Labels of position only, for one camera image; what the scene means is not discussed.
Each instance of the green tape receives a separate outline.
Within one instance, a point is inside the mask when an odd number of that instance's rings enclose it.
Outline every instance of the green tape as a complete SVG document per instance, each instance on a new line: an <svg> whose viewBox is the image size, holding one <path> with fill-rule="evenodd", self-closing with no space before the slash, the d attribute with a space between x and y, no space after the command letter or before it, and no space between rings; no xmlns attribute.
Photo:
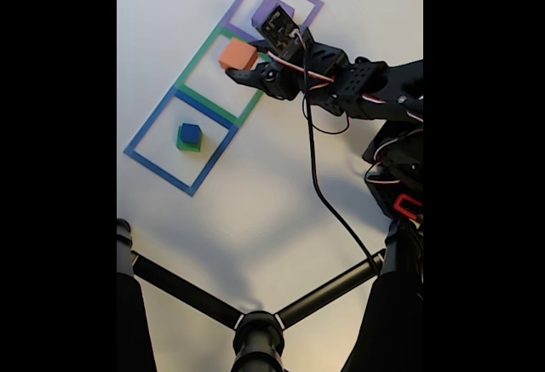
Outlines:
<svg viewBox="0 0 545 372"><path fill-rule="evenodd" d="M241 127L244 121L248 118L249 114L252 112L252 110L255 108L257 103L259 102L259 99L263 95L263 92L259 89L256 90L255 94L252 96L250 102L248 105L244 108L242 113L239 117L235 117L232 115L229 111L221 108L211 100L207 99L206 97L199 94L194 89L189 88L186 85L187 78L189 75L195 70L195 67L197 67L198 62L206 55L212 44L214 44L214 41L220 36L226 36L229 38L236 37L242 41L247 42L247 40L243 37L240 37L237 33L234 33L230 30L227 30L221 25L217 25L214 30L210 33L208 38L204 41L203 45L200 47L200 49L197 51L197 53L193 56L191 61L189 61L189 64L187 64L186 68L183 72L181 72L180 76L176 79L174 86L179 89L180 91L183 91L184 93L190 95L193 99L200 102L204 106L208 107L210 110L216 112L217 114L224 117L227 121L230 123L235 124L237 127ZM259 56L266 61L270 61L271 59L263 53L259 53Z"/></svg>
<svg viewBox="0 0 545 372"><path fill-rule="evenodd" d="M216 112L216 113L220 114L222 117L224 117L230 123L235 123L235 121L237 120L237 118L234 115L232 115L230 112L228 112L228 111L224 110L223 108L221 108L220 106L216 105L214 102L210 101L208 98L203 97L201 94L199 94L194 89L190 89L186 85L182 85L180 87L180 91L183 91L187 95L190 95L193 99L197 100L198 102L200 102L204 106L207 106L213 112Z"/></svg>
<svg viewBox="0 0 545 372"><path fill-rule="evenodd" d="M259 102L259 99L263 95L263 91L257 90L246 106L244 108L244 111L242 111L242 114L240 114L240 117L237 118L237 121L234 122L235 125L237 125L239 128L242 127L242 124L246 121L246 118L248 118L249 114L252 112L252 110L255 108L257 103Z"/></svg>

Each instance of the blue square outline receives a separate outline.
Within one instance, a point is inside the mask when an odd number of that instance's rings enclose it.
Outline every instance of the blue square outline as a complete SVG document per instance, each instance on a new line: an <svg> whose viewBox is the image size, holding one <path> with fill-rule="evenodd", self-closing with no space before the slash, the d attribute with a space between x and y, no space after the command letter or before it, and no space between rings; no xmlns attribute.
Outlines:
<svg viewBox="0 0 545 372"><path fill-rule="evenodd" d="M164 108L170 103L170 100L172 100L173 98L184 101L189 106L192 106L197 111L202 112L204 115L206 115L213 121L220 124L223 128L227 129L227 134L225 138L223 138L223 141L215 149L214 153L212 154L208 162L204 165L204 168L198 174L197 179L195 179L195 181L191 185L184 183L183 181L171 175L166 170L162 169L161 167L159 167L158 165L156 165L155 163L153 163L146 157L143 157L135 149L140 143L140 141L142 140L142 138L144 138L147 131L152 127L155 120L158 118L158 116L161 114L161 112L164 110ZM221 154L226 150L227 146L231 143L232 139L234 138L237 132L238 132L238 127L234 123L227 121L221 115L217 114L216 112L213 112L206 106L202 105L200 102L193 99L190 95L184 93L183 91L180 91L179 89L173 86L173 87L170 87L169 91L167 91L167 93L164 95L164 97L155 107L152 114L142 124L141 128L135 134L133 139L130 140L127 147L123 150L123 153L129 156L130 158L132 158L133 160L135 160L137 163L144 166L145 168L148 168L149 170L151 170L155 175L165 179L171 185L176 186L181 191L193 197L193 195L195 194L197 189L201 186L201 184L203 183L208 173L212 170L212 168L214 168L214 165L220 158Z"/></svg>

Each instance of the black cable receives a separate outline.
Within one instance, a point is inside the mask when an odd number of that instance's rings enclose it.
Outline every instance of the black cable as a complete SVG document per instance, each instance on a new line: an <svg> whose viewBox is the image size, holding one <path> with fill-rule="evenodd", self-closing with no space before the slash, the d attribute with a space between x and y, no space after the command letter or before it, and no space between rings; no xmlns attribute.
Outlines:
<svg viewBox="0 0 545 372"><path fill-rule="evenodd" d="M364 181L365 183L369 184L369 182L367 181L367 176L369 176L369 172L376 166L376 163L373 163L371 166L369 166L369 169L367 169L367 172L365 172L365 175L364 175Z"/></svg>
<svg viewBox="0 0 545 372"><path fill-rule="evenodd" d="M307 92L308 92L308 68L307 68L307 50L303 45L303 69L304 69L304 76L305 76L305 91L303 92L303 100L307 98ZM352 230L352 228L348 225L348 223L342 218L341 215L333 208L333 206L330 205L330 203L325 198L324 194L320 190L320 187L318 185L318 174L316 172L316 151L314 149L314 129L313 129L313 115L312 111L310 109L310 103L307 101L307 122L308 122L308 139L310 142L310 163L311 163L311 171L313 174L313 185L314 190L318 194L318 197L322 201L322 203L325 205L327 209L330 210L330 212L342 223L343 226L348 230L350 235L353 237L354 241L358 244L358 246L364 251L365 255L367 256L367 259L369 260L369 265L375 272L376 276L379 277L381 275L381 272L378 269L378 266L376 265L375 261L373 260L373 256L369 252L369 250L365 247L365 245L362 243L362 241L359 239L358 235Z"/></svg>
<svg viewBox="0 0 545 372"><path fill-rule="evenodd" d="M308 117L307 117L307 114L305 114L305 102L306 102L306 99L303 98L303 101L301 103L301 109L303 111L303 116L305 117L305 119L308 121ZM329 132L329 131L324 131L323 129L320 129L318 128L316 125L313 124L313 127L314 129L316 129L317 131L319 132L322 132L324 134L329 134L329 135L338 135L338 134L344 134L345 132L348 131L348 129L350 128L350 118L348 118L348 114L346 114L347 116L347 126L342 130L342 131L337 131L337 132Z"/></svg>

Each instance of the wire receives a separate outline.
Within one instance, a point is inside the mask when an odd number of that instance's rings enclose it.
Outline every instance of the wire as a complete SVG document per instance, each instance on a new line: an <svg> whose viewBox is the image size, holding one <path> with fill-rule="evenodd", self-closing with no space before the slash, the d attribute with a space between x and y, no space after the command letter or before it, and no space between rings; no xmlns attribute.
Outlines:
<svg viewBox="0 0 545 372"><path fill-rule="evenodd" d="M289 61L286 61L284 59L281 59L280 57L278 57L277 55L271 53L270 51L267 51L267 55L269 57L271 57L273 60L275 60L277 63L280 63L280 64L283 64L284 66L287 66L289 68L293 68L294 70L297 70L299 72L305 72L302 68L300 68L299 66L296 66L295 64L291 64ZM323 76L321 74L318 74L317 72L308 72L308 75L311 76L311 77L314 77L314 78L319 78L320 80L324 80L324 81L329 81L330 83L333 83L335 80L333 78L329 78L329 77L326 77L326 76Z"/></svg>
<svg viewBox="0 0 545 372"><path fill-rule="evenodd" d="M375 154L373 155L373 159L378 161L378 152L380 152L381 149L384 148L385 146L392 145L394 142L397 142L399 140L404 140L408 136L413 135L413 134L418 134L419 132L422 132L423 130L424 130L424 128L417 128L417 129L414 129L414 130L410 131L407 135L400 136L399 138L396 138L394 140L389 140L388 142L384 142L382 145L380 145L378 148L376 148Z"/></svg>
<svg viewBox="0 0 545 372"><path fill-rule="evenodd" d="M380 162L372 164L369 169L367 169L367 172L365 172L364 180L368 183L376 183L377 185L396 185L398 183L401 183L401 180L374 180L374 179L367 179L369 176L369 172L375 167L380 165Z"/></svg>
<svg viewBox="0 0 545 372"><path fill-rule="evenodd" d="M413 114L412 112L407 111L407 115L411 118L414 118L416 121L419 121L421 123L424 123L424 118L418 117L416 114Z"/></svg>
<svg viewBox="0 0 545 372"><path fill-rule="evenodd" d="M364 99L364 100L367 100L369 102L374 102L375 104L386 104L386 101L384 100L380 100L376 97L373 97L372 95L369 95L369 94L361 94L361 97ZM422 117L419 117L418 115L416 114L413 114L412 112L408 112L407 110L405 110L405 112L407 112L407 115L411 118L414 118L416 121L418 121L419 123L424 123L424 118Z"/></svg>
<svg viewBox="0 0 545 372"><path fill-rule="evenodd" d="M301 42L303 42L301 34L298 34L298 37L301 39ZM303 74L305 77L305 86L303 91L303 100L307 98L307 91L308 91L308 67L307 67L307 50L303 46ZM318 185L318 173L316 172L316 150L314 149L314 129L313 129L313 114L310 107L310 102L307 101L307 122L308 122L308 140L310 143L310 164L311 164L311 172L313 174L313 185L314 190L316 191L316 194L318 195L319 199L322 201L322 203L325 205L327 209L330 210L330 212L342 223L343 226L348 230L350 235L353 237L354 241L358 244L358 246L364 251L365 255L367 256L367 260L369 261L370 267L375 272L376 276L379 277L381 272L378 269L378 266L375 263L375 260L373 259L373 256L369 252L369 250L365 247L365 245L362 243L362 241L358 238L358 235L352 230L352 228L348 225L348 223L342 218L341 215L331 206L331 204L327 201L324 194L320 190L320 187Z"/></svg>
<svg viewBox="0 0 545 372"><path fill-rule="evenodd" d="M305 44L305 40L303 39L301 31L299 29L294 29L294 32L299 37L299 40L301 40L301 46L303 46L303 50L307 50L307 45Z"/></svg>
<svg viewBox="0 0 545 372"><path fill-rule="evenodd" d="M330 85L330 84L331 84L331 83L329 83L329 82L316 84L316 85L313 85L313 86L309 89L309 91L312 91L313 89L321 89L321 88L323 88L323 87L325 87L325 86L327 86L327 85ZM305 97L303 97L303 101L301 102L301 110L302 110L302 112L303 112L303 116L304 116L305 119L308 121L307 114L305 113L305 102L306 102L306 100L307 100L307 99L306 99ZM339 134L344 134L344 133L347 132L348 129L350 128L350 118L348 118L348 114L346 114L346 115L347 115L347 126L346 126L344 129L340 130L340 131L337 131L337 132L324 131L323 129L318 128L318 127L317 127L316 125L314 125L314 124L313 124L313 127L314 127L314 129L316 129L317 131L322 132L322 133L324 133L324 134L328 134L328 135L339 135Z"/></svg>
<svg viewBox="0 0 545 372"><path fill-rule="evenodd" d="M307 114L305 113L305 102L307 101L306 98L303 98L303 101L301 102L301 105L302 105L302 111L303 111L303 117L305 117L305 119L308 121L308 117L307 117ZM313 124L313 128L316 129L317 131L319 132L322 132L324 134L328 134L328 135L339 135L339 134L344 134L345 132L348 131L348 129L350 128L350 118L348 118L348 115L347 115L347 126L344 127L342 130L340 131L336 131L336 132L330 132L330 131L324 131L323 129L320 129L318 128L316 125Z"/></svg>

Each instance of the purple tape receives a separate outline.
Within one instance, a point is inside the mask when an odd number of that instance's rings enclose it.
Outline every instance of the purple tape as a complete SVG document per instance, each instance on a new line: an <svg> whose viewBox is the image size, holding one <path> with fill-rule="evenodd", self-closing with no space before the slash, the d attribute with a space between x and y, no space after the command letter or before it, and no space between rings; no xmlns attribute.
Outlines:
<svg viewBox="0 0 545 372"><path fill-rule="evenodd" d="M308 17L303 21L304 26L310 26L311 23L314 21L316 16L318 15L318 12L321 10L321 8L324 6L324 2L321 0L308 0L310 3L314 4L313 10L308 14ZM242 4L243 0L235 0L231 7L227 10L227 12L223 15L223 17L220 20L220 24L224 26L227 30L232 31L233 33L238 34L240 37L243 37L247 41L251 42L255 40L255 37L251 34L247 33L244 30L239 29L235 25L231 24L231 19L234 16L237 9Z"/></svg>

